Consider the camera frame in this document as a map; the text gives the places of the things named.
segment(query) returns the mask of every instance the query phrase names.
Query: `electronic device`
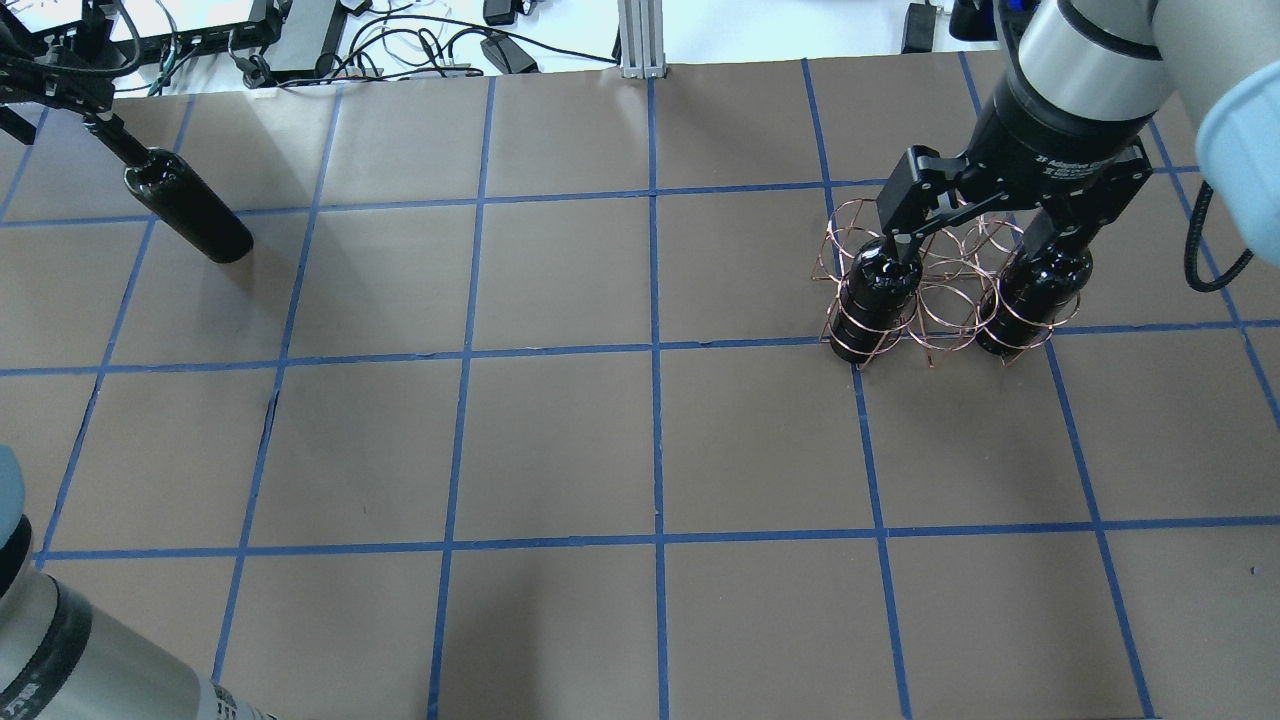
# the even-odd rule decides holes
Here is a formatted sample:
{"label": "electronic device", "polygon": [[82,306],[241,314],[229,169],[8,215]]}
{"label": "electronic device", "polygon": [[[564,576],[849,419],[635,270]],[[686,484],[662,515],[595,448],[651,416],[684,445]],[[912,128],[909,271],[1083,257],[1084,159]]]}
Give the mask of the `electronic device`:
{"label": "electronic device", "polygon": [[[275,0],[116,0],[128,8],[142,37],[143,60],[156,63],[166,47],[173,28],[165,10],[173,15],[183,46],[198,46],[197,54],[221,53],[228,47],[246,50],[271,45],[280,38],[282,12]],[[294,5],[314,5],[300,0]],[[124,23],[115,23],[111,42],[122,50],[131,42]]]}
{"label": "electronic device", "polygon": [[[337,61],[347,24],[347,6],[338,0],[294,1],[284,17],[280,38],[265,53],[271,74],[280,81],[324,77]],[[329,58],[323,67],[317,59]]]}

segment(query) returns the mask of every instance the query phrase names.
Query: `black coiled cable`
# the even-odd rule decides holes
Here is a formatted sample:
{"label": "black coiled cable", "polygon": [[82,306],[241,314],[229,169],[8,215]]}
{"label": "black coiled cable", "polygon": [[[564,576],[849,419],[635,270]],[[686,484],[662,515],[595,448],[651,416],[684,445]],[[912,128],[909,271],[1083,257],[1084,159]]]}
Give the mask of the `black coiled cable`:
{"label": "black coiled cable", "polygon": [[1192,223],[1187,228],[1187,251],[1183,255],[1183,270],[1187,274],[1187,284],[1196,292],[1217,292],[1231,283],[1239,275],[1249,260],[1253,260],[1253,251],[1245,250],[1220,277],[1204,281],[1199,277],[1199,247],[1204,241],[1204,220],[1208,218],[1208,206],[1213,202],[1213,188],[1207,182],[1201,183],[1201,191],[1196,196],[1196,208],[1192,209]]}

